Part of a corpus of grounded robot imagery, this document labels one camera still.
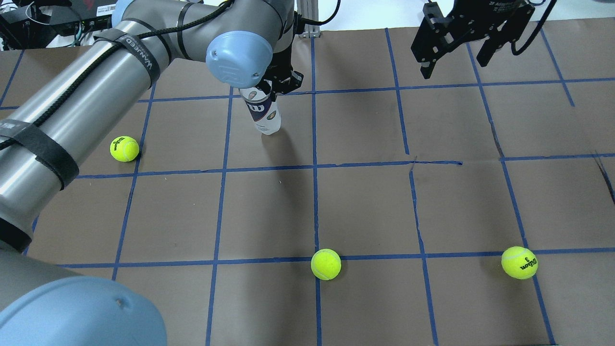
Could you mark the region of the tennis ball table middle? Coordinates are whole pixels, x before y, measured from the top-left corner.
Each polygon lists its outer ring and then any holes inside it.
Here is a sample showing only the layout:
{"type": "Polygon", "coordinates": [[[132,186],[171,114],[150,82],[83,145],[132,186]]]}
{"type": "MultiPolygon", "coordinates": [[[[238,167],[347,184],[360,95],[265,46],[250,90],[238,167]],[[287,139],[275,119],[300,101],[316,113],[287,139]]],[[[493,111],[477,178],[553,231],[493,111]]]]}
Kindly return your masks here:
{"type": "Polygon", "coordinates": [[[320,249],[310,259],[310,269],[319,280],[333,280],[341,272],[341,258],[332,249],[320,249]]]}

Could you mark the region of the tennis ball near base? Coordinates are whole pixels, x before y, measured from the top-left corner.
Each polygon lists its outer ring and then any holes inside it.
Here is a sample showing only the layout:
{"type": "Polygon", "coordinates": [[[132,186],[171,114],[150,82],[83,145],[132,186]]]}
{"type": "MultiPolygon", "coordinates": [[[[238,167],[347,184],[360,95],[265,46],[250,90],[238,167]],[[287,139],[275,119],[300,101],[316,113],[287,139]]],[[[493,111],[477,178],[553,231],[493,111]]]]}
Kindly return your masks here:
{"type": "Polygon", "coordinates": [[[517,280],[527,280],[538,271],[538,258],[529,249],[521,246],[512,246],[506,249],[501,256],[503,271],[517,280]]]}

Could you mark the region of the Wilson tennis ball far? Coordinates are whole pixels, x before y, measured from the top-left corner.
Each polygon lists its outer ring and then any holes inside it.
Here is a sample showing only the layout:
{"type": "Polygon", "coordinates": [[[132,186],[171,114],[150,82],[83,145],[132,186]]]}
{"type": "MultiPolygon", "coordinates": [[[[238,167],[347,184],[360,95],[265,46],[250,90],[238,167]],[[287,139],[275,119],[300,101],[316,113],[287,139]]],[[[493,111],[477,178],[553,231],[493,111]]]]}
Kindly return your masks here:
{"type": "Polygon", "coordinates": [[[110,154],[119,162],[130,162],[140,154],[140,146],[131,136],[119,136],[111,141],[110,154]]]}

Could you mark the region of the white tennis ball can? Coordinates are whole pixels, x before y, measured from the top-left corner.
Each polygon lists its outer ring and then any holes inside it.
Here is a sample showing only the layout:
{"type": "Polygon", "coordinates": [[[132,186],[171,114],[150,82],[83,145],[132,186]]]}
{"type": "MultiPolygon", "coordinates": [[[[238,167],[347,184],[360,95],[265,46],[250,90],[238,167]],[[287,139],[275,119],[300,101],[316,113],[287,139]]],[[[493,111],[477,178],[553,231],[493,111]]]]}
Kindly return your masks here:
{"type": "Polygon", "coordinates": [[[272,135],[281,128],[281,113],[271,86],[240,88],[255,128],[264,135],[272,135]]]}

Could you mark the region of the aluminium frame post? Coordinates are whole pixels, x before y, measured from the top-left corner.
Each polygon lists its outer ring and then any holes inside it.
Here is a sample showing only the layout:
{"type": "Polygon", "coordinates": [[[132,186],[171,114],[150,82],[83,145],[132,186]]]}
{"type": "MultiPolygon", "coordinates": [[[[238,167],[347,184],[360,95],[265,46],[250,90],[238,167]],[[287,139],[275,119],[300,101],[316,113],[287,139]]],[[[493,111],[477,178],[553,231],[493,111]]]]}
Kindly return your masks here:
{"type": "MultiPolygon", "coordinates": [[[[302,18],[319,21],[319,1],[318,0],[295,0],[295,11],[302,18]]],[[[301,38],[320,37],[320,27],[316,25],[298,25],[296,34],[301,38]]]]}

